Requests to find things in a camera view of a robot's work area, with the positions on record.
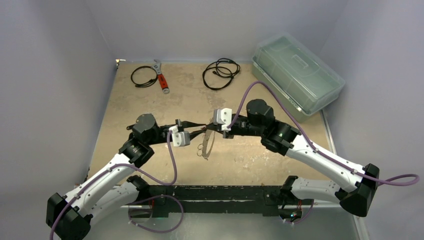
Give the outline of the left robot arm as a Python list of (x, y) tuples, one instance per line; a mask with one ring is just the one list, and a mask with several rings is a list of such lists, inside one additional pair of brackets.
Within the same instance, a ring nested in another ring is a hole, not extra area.
[[(46, 224), (49, 239), (82, 240), (91, 228), (114, 210), (149, 199), (148, 184), (134, 172), (142, 173), (163, 186), (172, 186), (177, 180), (173, 147), (188, 146), (192, 139), (206, 131), (202, 123), (181, 121), (159, 126), (151, 113), (140, 115), (129, 125), (128, 140), (112, 159), (84, 183), (64, 195), (53, 194), (47, 201)], [(152, 145), (166, 143), (170, 151), (173, 180), (165, 182), (146, 173), (141, 167), (153, 156)]]

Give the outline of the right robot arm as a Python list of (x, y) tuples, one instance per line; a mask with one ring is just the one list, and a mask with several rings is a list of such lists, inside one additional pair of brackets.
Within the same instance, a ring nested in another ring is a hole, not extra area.
[(247, 107), (247, 116), (236, 116), (230, 108), (215, 110), (213, 122), (225, 138), (260, 137), (267, 150), (298, 160), (328, 177), (328, 180), (289, 177), (280, 191), (284, 202), (323, 200), (338, 203), (355, 216), (368, 215), (378, 188), (378, 184), (370, 179), (380, 175), (377, 166), (371, 163), (363, 166), (319, 145), (312, 146), (300, 130), (277, 120), (273, 108), (262, 99), (249, 101)]

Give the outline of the large metal keyring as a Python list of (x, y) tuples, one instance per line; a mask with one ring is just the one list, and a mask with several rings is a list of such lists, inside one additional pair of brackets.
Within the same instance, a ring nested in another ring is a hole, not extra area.
[(202, 143), (197, 146), (196, 155), (208, 161), (215, 143), (216, 132), (207, 126), (203, 127), (202, 130), (204, 131)]

